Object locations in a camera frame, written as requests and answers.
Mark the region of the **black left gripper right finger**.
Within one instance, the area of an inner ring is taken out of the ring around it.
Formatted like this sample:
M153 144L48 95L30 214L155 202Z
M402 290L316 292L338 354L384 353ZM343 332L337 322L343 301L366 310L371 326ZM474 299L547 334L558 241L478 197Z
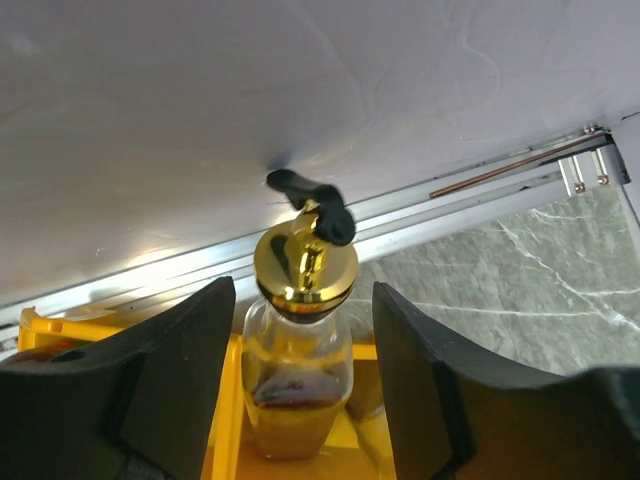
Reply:
M377 360L400 479L635 479L639 371L560 376L502 357L373 287Z

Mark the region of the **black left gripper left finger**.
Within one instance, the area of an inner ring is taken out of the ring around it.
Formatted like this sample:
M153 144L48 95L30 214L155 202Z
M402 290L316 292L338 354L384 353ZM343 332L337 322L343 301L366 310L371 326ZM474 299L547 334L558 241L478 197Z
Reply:
M104 340L3 364L2 477L199 478L235 301L223 277Z

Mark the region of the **tall oil bottle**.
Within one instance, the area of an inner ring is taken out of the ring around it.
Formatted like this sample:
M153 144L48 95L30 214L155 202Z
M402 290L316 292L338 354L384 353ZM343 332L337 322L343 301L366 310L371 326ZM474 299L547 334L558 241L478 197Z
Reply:
M358 274L354 218L339 190L292 170L268 174L297 216L268 229L253 257L262 295L245 315L241 376L259 454L316 456L351 395L352 333L337 319Z

